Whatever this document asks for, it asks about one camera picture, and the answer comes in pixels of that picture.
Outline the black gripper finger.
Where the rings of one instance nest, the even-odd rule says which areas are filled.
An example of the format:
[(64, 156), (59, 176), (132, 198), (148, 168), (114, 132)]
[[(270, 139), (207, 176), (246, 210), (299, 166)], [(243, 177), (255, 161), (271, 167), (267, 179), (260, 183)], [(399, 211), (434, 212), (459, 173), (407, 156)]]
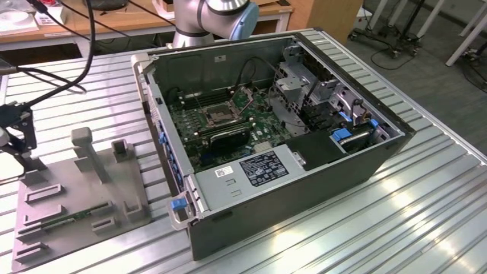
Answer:
[(23, 133), (23, 138), (18, 138), (10, 133), (8, 153), (20, 163), (24, 171), (32, 171), (35, 170), (35, 167), (31, 159), (31, 151), (38, 147), (34, 115), (22, 114), (19, 119), (8, 125), (8, 128), (12, 128)]

